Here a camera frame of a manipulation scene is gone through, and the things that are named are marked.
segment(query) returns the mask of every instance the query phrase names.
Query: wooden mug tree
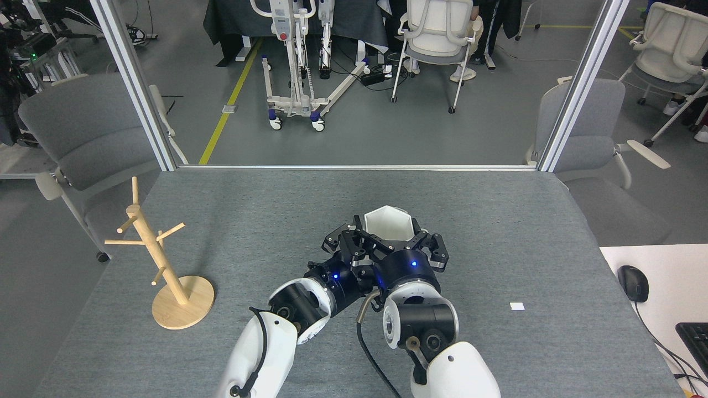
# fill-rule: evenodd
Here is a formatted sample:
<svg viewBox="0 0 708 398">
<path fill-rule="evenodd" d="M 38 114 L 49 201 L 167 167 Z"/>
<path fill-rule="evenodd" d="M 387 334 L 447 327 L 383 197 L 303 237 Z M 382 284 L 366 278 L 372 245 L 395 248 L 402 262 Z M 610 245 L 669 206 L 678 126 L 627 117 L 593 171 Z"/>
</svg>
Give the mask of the wooden mug tree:
<svg viewBox="0 0 708 398">
<path fill-rule="evenodd" d="M 214 304 L 214 287 L 211 282 L 201 276 L 188 275 L 177 278 L 172 265 L 165 256 L 164 240 L 168 236 L 182 229 L 183 222 L 165 232 L 153 232 L 145 220 L 140 204 L 138 203 L 137 177 L 132 178 L 133 204 L 125 209 L 128 221 L 118 227 L 119 234 L 125 232 L 130 225 L 135 227 L 139 241 L 107 239 L 106 244 L 129 244 L 145 246 L 157 265 L 157 275 L 152 281 L 156 286 L 160 278 L 164 278 L 164 286 L 152 301 L 152 316 L 155 321 L 165 329 L 185 329 L 197 324 L 206 317 Z"/>
</svg>

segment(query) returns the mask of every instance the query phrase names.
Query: caster wheel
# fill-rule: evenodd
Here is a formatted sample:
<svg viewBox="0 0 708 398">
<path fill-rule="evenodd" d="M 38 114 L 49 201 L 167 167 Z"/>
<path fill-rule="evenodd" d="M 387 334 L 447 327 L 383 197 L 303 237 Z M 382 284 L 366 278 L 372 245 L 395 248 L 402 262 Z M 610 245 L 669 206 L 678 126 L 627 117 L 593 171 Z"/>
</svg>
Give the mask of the caster wheel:
<svg viewBox="0 0 708 398">
<path fill-rule="evenodd" d="M 280 120 L 280 118 L 269 120 L 268 122 L 270 122 L 270 126 L 273 130 L 280 130 L 280 128 L 282 127 L 282 121 Z"/>
<path fill-rule="evenodd" d="M 108 257 L 106 253 L 99 251 L 98 253 L 96 253 L 96 260 L 98 260 L 99 263 L 105 263 L 106 261 L 110 260 L 110 257 Z"/>
<path fill-rule="evenodd" d="M 324 120 L 322 120 L 320 118 L 318 121 L 312 122 L 312 127 L 314 127 L 314 129 L 317 130 L 318 132 L 323 131 L 324 130 Z"/>
</svg>

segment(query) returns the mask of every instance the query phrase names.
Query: wooden stand base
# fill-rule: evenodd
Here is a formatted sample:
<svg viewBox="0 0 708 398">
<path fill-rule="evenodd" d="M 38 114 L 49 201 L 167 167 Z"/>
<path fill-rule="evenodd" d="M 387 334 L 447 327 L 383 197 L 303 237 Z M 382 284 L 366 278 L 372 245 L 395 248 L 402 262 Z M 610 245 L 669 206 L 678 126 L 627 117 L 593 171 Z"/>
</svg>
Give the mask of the wooden stand base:
<svg viewBox="0 0 708 398">
<path fill-rule="evenodd" d="M 152 316 L 165 329 L 186 329 L 204 319 L 214 304 L 214 287 L 201 276 L 179 278 L 189 302 L 181 305 L 169 286 L 164 286 L 152 301 Z"/>
</svg>

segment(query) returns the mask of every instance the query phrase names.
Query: wooden peg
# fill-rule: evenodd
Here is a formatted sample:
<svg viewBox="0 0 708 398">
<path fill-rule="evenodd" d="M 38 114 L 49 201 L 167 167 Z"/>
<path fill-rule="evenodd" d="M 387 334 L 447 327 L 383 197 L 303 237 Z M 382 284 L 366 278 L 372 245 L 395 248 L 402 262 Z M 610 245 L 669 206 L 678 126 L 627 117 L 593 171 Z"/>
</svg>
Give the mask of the wooden peg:
<svg viewBox="0 0 708 398">
<path fill-rule="evenodd" d="M 103 241 L 105 244 L 136 244 L 136 245 L 141 245 L 145 246 L 145 242 L 143 241 L 124 241 L 121 239 L 106 239 Z"/>
<path fill-rule="evenodd" d="M 162 241 L 162 239 L 167 238 L 168 236 L 174 234 L 175 232 L 179 231 L 180 229 L 182 229 L 182 228 L 184 228 L 184 227 L 185 227 L 184 222 L 180 222 L 179 224 L 177 224 L 177 225 L 175 225 L 174 227 L 168 229 L 168 230 L 165 231 L 164 233 L 160 233 L 160 234 L 157 236 L 157 240 L 158 240 L 158 241 Z"/>
<path fill-rule="evenodd" d="M 128 221 L 124 222 L 123 225 L 118 227 L 115 231 L 119 234 L 122 234 L 123 232 L 128 230 L 128 227 L 130 227 L 130 225 L 135 222 L 135 220 L 137 220 L 137 217 L 129 218 Z"/>
<path fill-rule="evenodd" d="M 152 282 L 150 282 L 150 285 L 157 286 L 157 283 L 160 281 L 160 278 L 162 278 L 163 272 L 165 272 L 165 267 L 162 267 L 157 271 L 157 275 L 155 275 L 155 278 L 153 278 Z"/>
<path fill-rule="evenodd" d="M 138 204 L 138 194 L 137 194 L 137 177 L 133 176 L 132 178 L 132 185 L 133 185 L 133 205 Z"/>
</svg>

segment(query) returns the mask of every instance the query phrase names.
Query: gray tablecloth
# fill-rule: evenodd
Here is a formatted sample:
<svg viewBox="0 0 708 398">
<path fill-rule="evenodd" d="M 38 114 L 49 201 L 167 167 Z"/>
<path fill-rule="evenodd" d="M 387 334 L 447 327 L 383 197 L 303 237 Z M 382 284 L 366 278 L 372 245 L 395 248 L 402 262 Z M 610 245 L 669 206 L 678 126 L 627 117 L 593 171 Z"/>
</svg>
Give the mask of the gray tablecloth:
<svg viewBox="0 0 708 398">
<path fill-rule="evenodd" d="M 160 175 L 144 211 L 154 229 L 187 224 L 167 253 L 177 274 L 213 282 L 211 312 L 189 329 L 162 329 L 151 314 L 155 265 L 145 248 L 121 246 L 35 396 L 210 397 L 248 306 L 265 307 L 307 261 L 328 258 L 326 234 L 382 205 L 444 237 L 442 294 L 502 397 L 683 397 L 552 174 L 185 169 Z M 298 346 L 281 397 L 390 396 L 358 346 L 357 310 Z M 363 334 L 410 397 L 410 359 L 386 346 L 380 315 L 369 314 Z"/>
<path fill-rule="evenodd" d="M 264 11 L 270 10 L 268 0 L 256 0 L 256 4 Z M 382 10 L 376 0 L 337 1 L 332 34 L 386 47 L 382 17 Z M 212 43 L 217 44 L 225 35 L 271 37 L 272 22 L 270 18 L 256 14 L 249 0 L 210 0 L 203 25 Z M 309 19 L 309 32 L 322 32 L 321 22 L 316 14 Z"/>
</svg>

